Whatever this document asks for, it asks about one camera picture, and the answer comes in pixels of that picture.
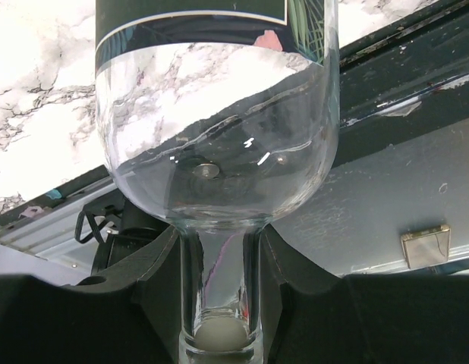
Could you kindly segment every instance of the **black strap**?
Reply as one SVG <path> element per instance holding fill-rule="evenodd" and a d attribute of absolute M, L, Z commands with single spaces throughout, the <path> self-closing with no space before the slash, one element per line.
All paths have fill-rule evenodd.
<path fill-rule="evenodd" d="M 83 232 L 83 224 L 85 218 L 90 224 L 91 233 L 81 239 L 81 233 Z M 85 244 L 93 238 L 95 238 L 98 243 L 105 243 L 103 237 L 101 236 L 101 230 L 108 224 L 108 222 L 109 221 L 105 218 L 105 220 L 97 224 L 95 216 L 91 212 L 81 211 L 80 214 L 77 216 L 76 228 L 74 229 L 74 239 L 81 244 Z"/>

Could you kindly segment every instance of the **bottle label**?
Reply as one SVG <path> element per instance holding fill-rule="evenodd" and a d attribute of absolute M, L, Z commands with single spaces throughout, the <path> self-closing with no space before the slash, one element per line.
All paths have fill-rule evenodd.
<path fill-rule="evenodd" d="M 262 46 L 322 64 L 324 0 L 96 0 L 96 72 L 126 52 L 186 42 Z"/>

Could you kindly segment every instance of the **marble countertop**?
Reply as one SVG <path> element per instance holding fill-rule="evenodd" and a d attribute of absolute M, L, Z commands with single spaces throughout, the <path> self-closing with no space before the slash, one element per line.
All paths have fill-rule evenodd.
<path fill-rule="evenodd" d="M 436 0 L 339 0 L 347 44 Z M 103 163 L 95 1 L 0 0 L 0 214 Z"/>

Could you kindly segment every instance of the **glass bottle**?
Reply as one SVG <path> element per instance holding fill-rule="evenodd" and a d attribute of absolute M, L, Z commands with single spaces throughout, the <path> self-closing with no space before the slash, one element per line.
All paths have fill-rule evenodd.
<path fill-rule="evenodd" d="M 179 362 L 262 363 L 260 233 L 337 148 L 337 3 L 165 3 L 97 0 L 105 165 L 181 233 Z"/>

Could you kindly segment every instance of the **white marble surface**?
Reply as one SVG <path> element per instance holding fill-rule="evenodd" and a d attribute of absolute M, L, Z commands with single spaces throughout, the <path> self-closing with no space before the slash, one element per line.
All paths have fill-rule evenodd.
<path fill-rule="evenodd" d="M 345 46 L 436 0 L 339 0 Z M 0 214 L 101 165 L 94 0 L 0 0 Z"/>
<path fill-rule="evenodd" d="M 110 141 L 111 168 L 310 65 L 298 53 L 221 43 L 171 44 L 116 57 L 96 78 L 97 128 L 100 138 Z M 114 80 L 121 84 L 110 87 Z M 173 149 L 165 153 L 174 158 Z"/>

